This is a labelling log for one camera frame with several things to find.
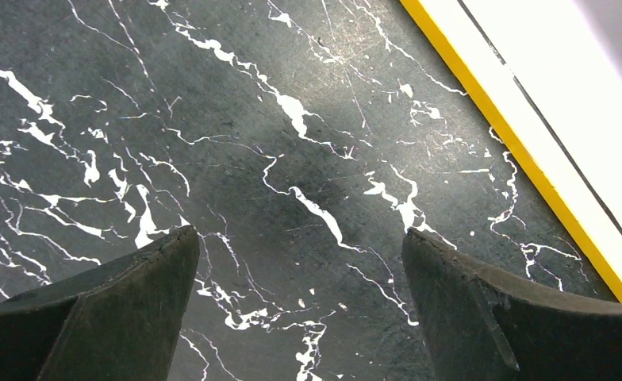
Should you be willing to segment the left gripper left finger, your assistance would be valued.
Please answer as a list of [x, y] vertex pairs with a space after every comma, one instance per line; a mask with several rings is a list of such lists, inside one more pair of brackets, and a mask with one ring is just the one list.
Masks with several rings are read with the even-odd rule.
[[165, 380], [199, 256], [188, 225], [0, 302], [0, 380]]

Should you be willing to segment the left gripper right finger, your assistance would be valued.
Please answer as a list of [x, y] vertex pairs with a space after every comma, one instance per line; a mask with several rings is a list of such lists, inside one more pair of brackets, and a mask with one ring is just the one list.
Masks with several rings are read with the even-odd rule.
[[438, 380], [622, 380], [622, 304], [527, 281], [416, 229], [401, 258]]

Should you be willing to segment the yellow wooden picture frame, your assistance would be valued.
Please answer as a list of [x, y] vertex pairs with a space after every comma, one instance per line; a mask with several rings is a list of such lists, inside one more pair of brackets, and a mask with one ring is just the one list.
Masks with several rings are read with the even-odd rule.
[[622, 1], [404, 7], [622, 302]]

